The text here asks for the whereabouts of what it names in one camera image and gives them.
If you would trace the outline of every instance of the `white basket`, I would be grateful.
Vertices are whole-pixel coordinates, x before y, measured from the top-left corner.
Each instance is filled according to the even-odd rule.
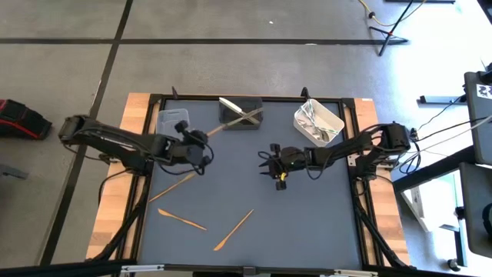
[[[305,135],[310,141],[312,141],[318,147],[324,147],[329,142],[331,142],[337,134],[345,127],[344,122],[339,119],[333,112],[330,112],[325,108],[320,102],[315,99],[309,99],[314,111],[314,121],[316,126],[321,128],[330,129],[332,132],[327,133],[327,140],[317,139],[314,137],[314,126],[309,124],[308,126],[302,127],[300,121],[311,123],[310,119],[306,116],[303,111],[308,109],[308,102],[305,102],[299,109],[294,113],[294,127],[299,130],[303,135]]]

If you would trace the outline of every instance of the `yellow cable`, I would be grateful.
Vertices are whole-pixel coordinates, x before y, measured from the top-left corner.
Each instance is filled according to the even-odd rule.
[[[367,4],[364,2],[364,0],[359,0],[359,2],[364,6],[364,8],[366,9],[366,11],[368,13],[372,13],[371,9],[367,6]],[[413,15],[414,12],[416,12],[425,2],[427,2],[427,0],[422,0],[421,4],[418,5],[418,7],[415,8],[415,10],[413,10],[409,15],[405,16],[404,18],[401,19],[401,22],[407,18],[409,18],[411,15]],[[381,25],[381,26],[384,26],[384,27],[391,27],[391,26],[395,26],[397,23],[393,23],[393,24],[384,24],[382,22],[380,22],[377,18],[376,18],[376,15],[372,17],[372,19],[374,19],[376,21],[377,24]]]

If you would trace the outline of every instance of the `wooden table frame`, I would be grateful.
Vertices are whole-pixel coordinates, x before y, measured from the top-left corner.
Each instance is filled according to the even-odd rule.
[[[172,95],[166,95],[165,97],[172,98]],[[162,98],[163,95],[130,93],[128,95],[120,128],[135,133],[149,133],[150,130],[150,132],[154,132],[158,111],[163,108],[165,104],[165,101],[162,101]],[[354,133],[357,133],[360,129],[377,124],[376,110],[371,99],[344,98],[341,99],[340,103],[342,102],[341,108],[344,110],[342,117],[344,117],[346,122],[344,132],[346,133],[344,134],[346,138],[353,137]],[[119,172],[122,169],[121,163],[111,164],[108,175]],[[383,169],[378,169],[377,174],[390,178],[389,172]],[[133,207],[140,199],[144,182],[150,182],[150,178],[135,177],[130,174],[122,174],[106,182],[98,214],[96,215],[91,241],[89,242],[86,255],[87,258],[96,256],[118,231],[125,217],[128,216],[131,211],[130,207]],[[359,191],[362,190],[362,184],[360,182],[357,184],[357,187]],[[362,195],[360,200],[370,218],[372,218],[373,221],[375,219],[377,228],[387,244],[403,262],[410,264],[392,184],[384,179],[371,181],[367,194]],[[113,254],[113,259],[136,257],[142,221],[143,216],[139,216],[139,218],[135,220],[133,226],[126,235],[125,242],[123,242]],[[388,266],[388,261],[382,256],[381,251],[378,250],[377,246],[372,242],[369,231],[363,227],[360,221],[356,222],[356,225],[361,234],[358,245],[361,250],[361,261],[363,264]]]

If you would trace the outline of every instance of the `tripod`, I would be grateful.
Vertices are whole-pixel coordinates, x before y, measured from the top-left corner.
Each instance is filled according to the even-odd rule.
[[[383,47],[381,48],[381,50],[379,51],[379,54],[378,54],[380,57],[383,55],[384,50],[386,49],[386,46],[390,42],[390,40],[397,39],[397,42],[396,43],[405,43],[405,42],[408,42],[408,39],[397,37],[396,35],[393,35],[393,32],[398,27],[398,24],[400,24],[401,19],[403,19],[403,17],[408,12],[408,9],[410,8],[410,6],[413,3],[414,3],[414,0],[410,0],[410,2],[408,3],[408,6],[405,8],[405,10],[403,11],[403,13],[400,15],[400,18],[397,20],[396,23],[394,23],[393,28],[391,29],[391,31],[386,32],[385,30],[381,30],[379,28],[375,28],[375,27],[372,27],[372,26],[369,27],[370,30],[374,30],[374,31],[380,32],[381,34],[385,34],[386,35],[386,39],[384,40]],[[375,15],[376,14],[374,12],[371,12],[369,14],[369,18],[373,18]]]

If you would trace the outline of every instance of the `concrete floor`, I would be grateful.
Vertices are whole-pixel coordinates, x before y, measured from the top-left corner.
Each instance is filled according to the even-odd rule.
[[[367,3],[385,22],[404,9],[383,0]],[[124,0],[4,0],[0,38],[113,38],[124,6]],[[367,31],[365,16],[357,0],[141,0],[132,6],[123,37],[380,38]],[[129,92],[168,93],[172,85],[181,93],[262,95],[298,95],[307,86],[314,96],[373,98],[381,122],[419,126],[442,106],[419,107],[418,96],[460,95],[463,74],[492,62],[490,43],[482,42],[489,27],[475,2],[460,0],[426,4],[397,30],[411,43],[390,46],[382,58],[374,46],[355,45],[122,45],[98,119],[118,125]],[[52,136],[43,142],[0,140],[2,163],[30,172],[27,181],[0,179],[0,267],[38,261],[73,156],[56,133],[64,117],[90,109],[109,49],[0,45],[3,98],[24,102],[54,122]],[[461,107],[450,113],[467,117]],[[451,125],[446,119],[430,125],[429,132]],[[424,163],[434,159],[428,156]],[[106,172],[106,165],[84,162],[54,262],[85,257]],[[452,234],[423,233],[404,204],[401,214],[412,264],[449,272],[440,264],[454,257]]]

